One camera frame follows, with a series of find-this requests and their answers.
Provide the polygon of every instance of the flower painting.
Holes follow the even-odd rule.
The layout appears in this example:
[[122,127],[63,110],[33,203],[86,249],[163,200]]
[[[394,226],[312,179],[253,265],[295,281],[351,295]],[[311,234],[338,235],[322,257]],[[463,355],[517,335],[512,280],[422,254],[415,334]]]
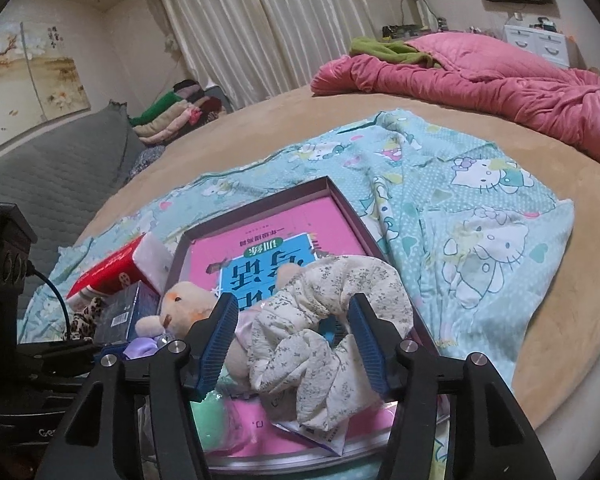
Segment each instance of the flower painting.
[[90,107],[61,27],[0,24],[0,146]]

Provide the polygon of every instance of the gray quilted pad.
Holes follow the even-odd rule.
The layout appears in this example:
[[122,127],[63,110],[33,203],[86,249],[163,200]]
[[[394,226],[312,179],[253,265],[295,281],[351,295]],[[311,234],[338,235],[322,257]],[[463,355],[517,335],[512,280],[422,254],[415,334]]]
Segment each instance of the gray quilted pad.
[[[109,106],[32,139],[0,157],[0,202],[18,205],[38,235],[30,259],[45,275],[104,202],[124,184],[144,144],[131,129],[126,105]],[[24,316],[40,281],[27,279],[18,302]]]

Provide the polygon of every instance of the white cabinet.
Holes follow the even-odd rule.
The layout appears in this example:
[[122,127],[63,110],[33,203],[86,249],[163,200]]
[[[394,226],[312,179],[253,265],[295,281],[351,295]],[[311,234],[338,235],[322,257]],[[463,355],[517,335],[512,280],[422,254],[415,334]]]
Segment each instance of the white cabinet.
[[571,66],[573,45],[563,34],[515,25],[505,25],[504,33],[507,43],[537,54],[560,68]]

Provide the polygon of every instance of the purple fabric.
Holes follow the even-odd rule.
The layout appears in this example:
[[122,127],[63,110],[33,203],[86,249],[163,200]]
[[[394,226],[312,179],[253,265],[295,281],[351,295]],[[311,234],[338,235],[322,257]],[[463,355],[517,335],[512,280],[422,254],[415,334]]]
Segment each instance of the purple fabric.
[[158,345],[150,337],[138,337],[129,343],[122,352],[127,359],[149,357],[158,351]]

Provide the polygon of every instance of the white floral cloth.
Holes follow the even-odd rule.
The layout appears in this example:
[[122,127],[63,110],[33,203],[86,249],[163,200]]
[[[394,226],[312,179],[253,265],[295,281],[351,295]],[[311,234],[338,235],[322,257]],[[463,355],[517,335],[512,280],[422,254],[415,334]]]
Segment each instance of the white floral cloth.
[[248,350],[250,381],[260,394],[296,391],[300,424],[328,431],[378,402],[351,334],[331,349],[315,330],[330,314],[346,326],[350,298],[366,295],[376,316],[401,336],[413,310],[398,272],[370,256],[322,258],[303,267],[253,321]]

